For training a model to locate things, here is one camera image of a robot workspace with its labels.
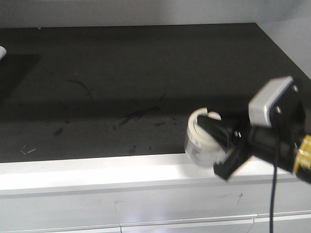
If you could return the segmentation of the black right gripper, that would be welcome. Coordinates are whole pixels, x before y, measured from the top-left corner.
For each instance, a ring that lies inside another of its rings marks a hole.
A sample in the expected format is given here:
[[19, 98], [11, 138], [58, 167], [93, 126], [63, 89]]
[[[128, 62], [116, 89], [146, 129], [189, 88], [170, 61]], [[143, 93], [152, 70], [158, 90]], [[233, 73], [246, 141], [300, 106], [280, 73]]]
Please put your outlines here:
[[271, 128], [253, 126], [249, 120], [234, 146], [234, 119], [199, 116], [198, 125], [228, 150], [226, 159], [213, 166], [214, 174], [228, 181], [251, 156], [256, 156], [293, 175], [309, 175], [311, 135], [306, 130], [305, 109], [295, 80], [273, 106], [270, 120]]

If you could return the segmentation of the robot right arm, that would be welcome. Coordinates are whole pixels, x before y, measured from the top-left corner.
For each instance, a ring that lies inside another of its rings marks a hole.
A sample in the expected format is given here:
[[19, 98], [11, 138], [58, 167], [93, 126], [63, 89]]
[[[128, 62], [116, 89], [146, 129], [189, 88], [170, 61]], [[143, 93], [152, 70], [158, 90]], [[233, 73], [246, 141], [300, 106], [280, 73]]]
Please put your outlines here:
[[256, 156], [311, 181], [311, 135], [293, 77], [268, 81], [248, 104], [248, 121], [232, 131], [227, 158], [214, 165], [214, 173], [227, 180], [251, 156]]

